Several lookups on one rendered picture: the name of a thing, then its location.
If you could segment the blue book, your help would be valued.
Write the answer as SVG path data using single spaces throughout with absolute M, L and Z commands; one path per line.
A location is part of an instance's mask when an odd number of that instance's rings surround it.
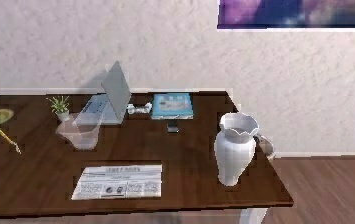
M 188 93 L 159 93 L 153 96 L 152 119 L 192 119 L 193 116 Z

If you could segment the dark brown wooden table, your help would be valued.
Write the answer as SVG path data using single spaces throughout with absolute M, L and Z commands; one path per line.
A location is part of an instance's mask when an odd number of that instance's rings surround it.
M 14 116 L 0 138 L 0 218 L 230 208 L 289 207 L 293 200 L 262 151 L 234 187 L 222 185 L 213 142 L 220 117 L 235 111 L 224 92 L 192 94 L 194 117 L 176 134 L 163 120 L 128 115 L 119 126 L 103 126 L 91 151 L 78 151 L 56 134 L 57 117 L 44 95 L 0 96 L 0 109 Z M 74 201 L 82 170 L 101 165 L 159 164 L 158 198 Z

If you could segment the grey open laptop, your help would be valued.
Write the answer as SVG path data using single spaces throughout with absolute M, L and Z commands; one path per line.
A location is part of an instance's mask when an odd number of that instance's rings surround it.
M 118 61 L 107 72 L 101 86 L 104 92 L 88 100 L 74 120 L 75 125 L 118 125 L 123 121 L 131 92 Z

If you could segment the white ceramic vase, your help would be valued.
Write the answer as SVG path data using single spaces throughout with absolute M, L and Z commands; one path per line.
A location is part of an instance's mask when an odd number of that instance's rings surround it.
M 254 157 L 259 125 L 252 116 L 238 112 L 224 114 L 219 127 L 214 142 L 218 179 L 225 186 L 235 186 Z

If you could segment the black and white newspaper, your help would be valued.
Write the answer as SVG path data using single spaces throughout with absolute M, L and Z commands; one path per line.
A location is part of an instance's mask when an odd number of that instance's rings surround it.
M 160 197 L 161 165 L 86 167 L 72 200 Z

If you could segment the clear glass bowl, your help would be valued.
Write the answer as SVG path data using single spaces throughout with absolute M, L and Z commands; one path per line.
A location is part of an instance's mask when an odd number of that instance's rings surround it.
M 78 125 L 74 121 L 77 113 L 69 115 L 56 129 L 56 133 L 66 139 L 77 150 L 92 150 L 96 147 L 99 138 L 100 124 Z

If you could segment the small green potted plant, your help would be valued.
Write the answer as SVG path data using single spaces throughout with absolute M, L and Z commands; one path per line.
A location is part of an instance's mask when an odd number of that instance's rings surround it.
M 61 122 L 69 119 L 68 97 L 53 96 L 49 97 L 48 101 L 50 102 L 51 111 L 57 115 Z

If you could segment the purple framed wall picture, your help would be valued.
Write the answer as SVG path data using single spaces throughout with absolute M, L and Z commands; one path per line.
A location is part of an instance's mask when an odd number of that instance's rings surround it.
M 219 0 L 218 29 L 355 28 L 355 0 Z

